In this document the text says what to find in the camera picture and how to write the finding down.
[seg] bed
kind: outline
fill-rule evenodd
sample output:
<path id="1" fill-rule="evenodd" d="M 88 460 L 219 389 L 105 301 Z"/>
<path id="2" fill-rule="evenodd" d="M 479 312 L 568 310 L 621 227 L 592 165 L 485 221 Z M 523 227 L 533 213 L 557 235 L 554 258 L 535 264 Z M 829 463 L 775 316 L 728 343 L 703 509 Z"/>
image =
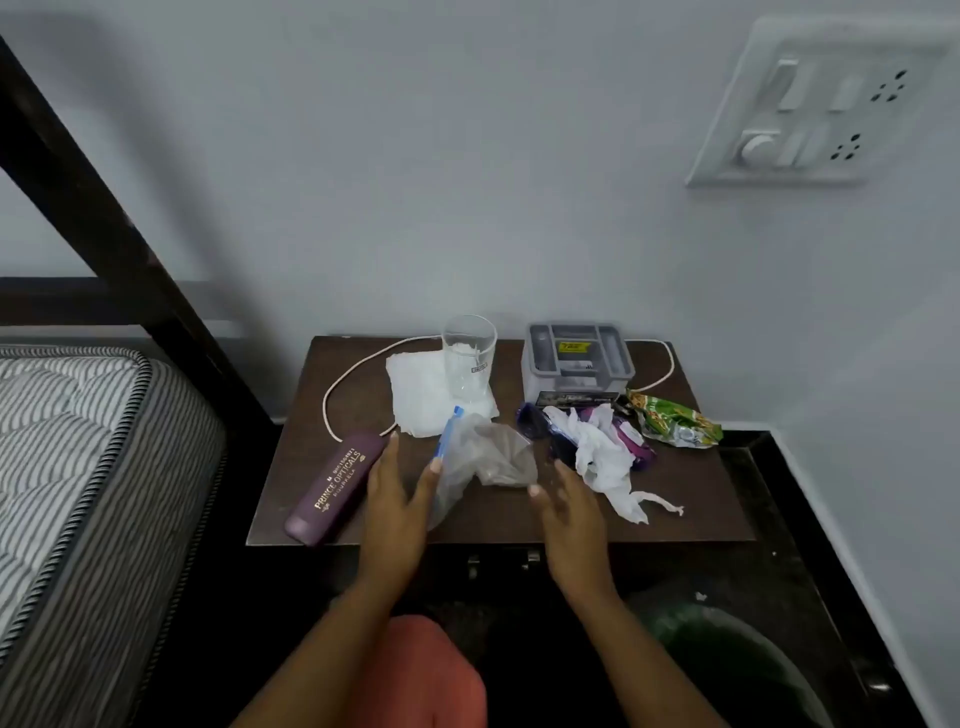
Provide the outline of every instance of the bed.
<path id="1" fill-rule="evenodd" d="M 122 726 L 221 477 L 276 426 L 0 38 L 0 166 L 89 266 L 0 278 L 0 327 L 137 325 L 132 349 L 0 345 L 0 725 Z"/>

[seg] gray plastic organizer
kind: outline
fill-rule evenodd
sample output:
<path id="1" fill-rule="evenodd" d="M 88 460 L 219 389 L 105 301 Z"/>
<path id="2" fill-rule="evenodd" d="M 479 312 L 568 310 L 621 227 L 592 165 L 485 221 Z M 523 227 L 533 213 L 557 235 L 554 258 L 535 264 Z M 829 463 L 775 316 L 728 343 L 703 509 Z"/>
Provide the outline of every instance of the gray plastic organizer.
<path id="1" fill-rule="evenodd" d="M 590 407 L 613 401 L 634 363 L 610 324 L 531 324 L 523 340 L 523 398 L 538 407 Z"/>

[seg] clear glass tumbler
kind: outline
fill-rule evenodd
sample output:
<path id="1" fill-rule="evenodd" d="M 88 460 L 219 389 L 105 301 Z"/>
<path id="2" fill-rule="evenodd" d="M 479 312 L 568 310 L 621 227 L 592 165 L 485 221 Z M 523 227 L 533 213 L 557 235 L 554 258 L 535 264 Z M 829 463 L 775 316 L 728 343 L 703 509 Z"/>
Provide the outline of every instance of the clear glass tumbler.
<path id="1" fill-rule="evenodd" d="M 446 322 L 443 339 L 450 396 L 465 402 L 483 399 L 493 368 L 496 327 L 476 314 L 455 316 Z"/>

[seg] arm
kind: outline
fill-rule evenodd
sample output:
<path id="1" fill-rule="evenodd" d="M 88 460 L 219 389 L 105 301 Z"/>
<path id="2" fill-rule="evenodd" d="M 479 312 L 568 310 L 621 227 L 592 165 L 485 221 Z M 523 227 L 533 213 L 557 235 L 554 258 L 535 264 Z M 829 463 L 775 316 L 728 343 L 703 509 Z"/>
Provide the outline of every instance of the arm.
<path id="1" fill-rule="evenodd" d="M 556 462 L 563 486 L 558 510 L 539 485 L 530 497 L 543 523 L 547 564 L 603 661 L 634 728 L 723 728 L 723 719 L 620 600 L 596 496 Z"/>
<path id="2" fill-rule="evenodd" d="M 367 519 L 357 580 L 234 721 L 234 728 L 332 728 L 379 638 L 390 610 L 423 554 L 426 523 L 440 461 L 423 471 L 407 502 L 396 465 L 399 438 L 390 436 L 367 483 Z"/>

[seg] mattress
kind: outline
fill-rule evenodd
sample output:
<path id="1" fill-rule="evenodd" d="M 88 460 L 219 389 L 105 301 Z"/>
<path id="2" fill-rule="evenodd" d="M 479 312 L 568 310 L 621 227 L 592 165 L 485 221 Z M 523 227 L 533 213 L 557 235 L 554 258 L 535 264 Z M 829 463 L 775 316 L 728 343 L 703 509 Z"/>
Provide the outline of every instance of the mattress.
<path id="1" fill-rule="evenodd" d="M 0 347 L 0 725 L 123 724 L 225 441 L 139 352 Z"/>

